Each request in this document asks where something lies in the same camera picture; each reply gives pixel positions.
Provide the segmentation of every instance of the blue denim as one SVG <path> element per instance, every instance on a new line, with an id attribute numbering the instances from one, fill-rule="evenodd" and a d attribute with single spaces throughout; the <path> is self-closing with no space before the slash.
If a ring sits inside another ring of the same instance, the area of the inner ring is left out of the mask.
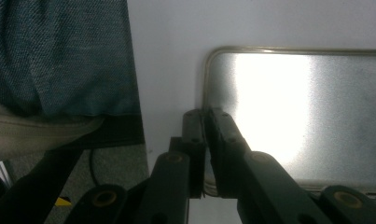
<path id="1" fill-rule="evenodd" d="M 139 114 L 126 0 L 0 0 L 0 104 L 21 115 Z"/>

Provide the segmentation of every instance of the floor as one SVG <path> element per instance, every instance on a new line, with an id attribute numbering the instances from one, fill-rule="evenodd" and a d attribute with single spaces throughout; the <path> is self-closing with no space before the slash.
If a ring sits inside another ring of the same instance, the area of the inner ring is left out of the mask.
<path id="1" fill-rule="evenodd" d="M 87 150 L 80 157 L 61 194 L 71 199 L 72 206 L 54 206 L 46 224 L 64 223 L 74 204 L 94 187 L 89 170 L 89 154 Z M 27 175 L 42 156 L 43 153 L 39 153 L 8 161 L 11 178 L 16 181 Z M 145 145 L 96 149 L 93 170 L 100 184 L 115 184 L 130 189 L 148 177 Z"/>

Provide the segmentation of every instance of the metal tray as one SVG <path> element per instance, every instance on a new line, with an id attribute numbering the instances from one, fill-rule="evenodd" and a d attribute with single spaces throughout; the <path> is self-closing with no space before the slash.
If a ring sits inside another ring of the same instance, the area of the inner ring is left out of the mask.
<path id="1" fill-rule="evenodd" d="M 340 184 L 376 198 L 376 50 L 216 50 L 205 68 L 211 107 L 304 188 Z"/>

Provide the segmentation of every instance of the bolt hole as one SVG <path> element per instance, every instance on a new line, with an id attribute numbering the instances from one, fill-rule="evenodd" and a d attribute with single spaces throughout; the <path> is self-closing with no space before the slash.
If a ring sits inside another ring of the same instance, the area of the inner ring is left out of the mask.
<path id="1" fill-rule="evenodd" d="M 313 219 L 313 217 L 305 214 L 299 215 L 298 221 L 301 224 L 316 224 L 316 221 L 315 219 Z"/>
<path id="2" fill-rule="evenodd" d="M 150 224 L 166 224 L 167 223 L 167 216 L 163 213 L 157 213 L 153 215 Z"/>
<path id="3" fill-rule="evenodd" d="M 115 191 L 104 190 L 97 193 L 92 198 L 92 204 L 96 207 L 105 207 L 112 204 L 117 199 L 117 197 L 118 195 L 115 193 Z"/>

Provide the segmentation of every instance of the black cable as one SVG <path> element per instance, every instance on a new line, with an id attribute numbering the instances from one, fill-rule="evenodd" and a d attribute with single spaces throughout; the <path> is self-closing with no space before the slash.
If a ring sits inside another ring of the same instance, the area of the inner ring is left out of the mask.
<path id="1" fill-rule="evenodd" d="M 94 173 L 94 169 L 93 169 L 93 162 L 92 162 L 92 159 L 93 159 L 93 156 L 94 156 L 94 150 L 95 149 L 92 149 L 90 151 L 90 155 L 89 155 L 89 170 L 90 170 L 90 175 L 91 175 L 91 179 L 92 179 L 92 182 L 94 183 L 95 187 L 98 187 L 100 186 L 100 183 L 98 182 L 97 178 L 95 177 L 95 173 Z"/>

